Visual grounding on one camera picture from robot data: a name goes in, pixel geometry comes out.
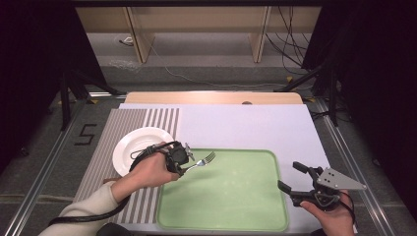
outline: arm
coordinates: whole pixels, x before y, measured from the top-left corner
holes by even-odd
[[[163,154],[156,152],[141,161],[133,171],[123,178],[115,182],[108,182],[88,199],[65,207],[60,216],[103,214],[115,209],[124,198],[141,188],[157,187],[178,178],[178,174],[166,170]],[[105,220],[54,224],[46,228],[40,235],[95,235],[104,222]]]
[[[349,199],[344,194],[340,200],[349,206]],[[301,203],[301,207],[317,218],[327,236],[352,236],[353,222],[349,211],[343,206],[338,206],[332,211],[322,211],[309,202]]]

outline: metal fork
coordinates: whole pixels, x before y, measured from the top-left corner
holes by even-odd
[[[208,156],[206,156],[204,159],[201,159],[199,161],[197,161],[197,163],[195,163],[194,165],[184,168],[182,169],[182,173],[184,174],[185,172],[198,167],[198,166],[205,166],[207,164],[209,164],[213,159],[215,158],[215,153],[214,151],[212,151]]]

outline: hand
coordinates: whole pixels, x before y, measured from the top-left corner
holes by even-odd
[[[161,186],[178,180],[179,177],[179,174],[166,169],[165,156],[156,152],[144,158],[135,169],[116,181],[111,186],[111,192],[117,203],[120,203],[141,188]]]
[[[340,200],[350,206],[349,198],[346,195],[341,194]],[[306,201],[301,203],[301,207],[319,220],[327,236],[354,235],[353,219],[345,207],[338,206],[336,209],[331,211],[322,211],[314,204]]]

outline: striped placemat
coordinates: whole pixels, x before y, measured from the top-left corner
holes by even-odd
[[[97,148],[74,198],[88,198],[103,179],[119,177],[113,167],[112,155],[119,141],[130,132],[143,127],[156,127],[176,139],[179,108],[113,109],[110,112]],[[117,223],[156,223],[155,210],[160,188],[145,188],[131,196],[128,205],[109,221]]]

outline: sleeve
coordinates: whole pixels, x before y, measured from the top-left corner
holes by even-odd
[[[107,213],[115,209],[118,204],[111,193],[114,181],[102,185],[87,199],[65,207],[59,216],[88,216]],[[53,224],[43,230],[40,236],[94,236],[106,220],[86,223],[60,223]]]

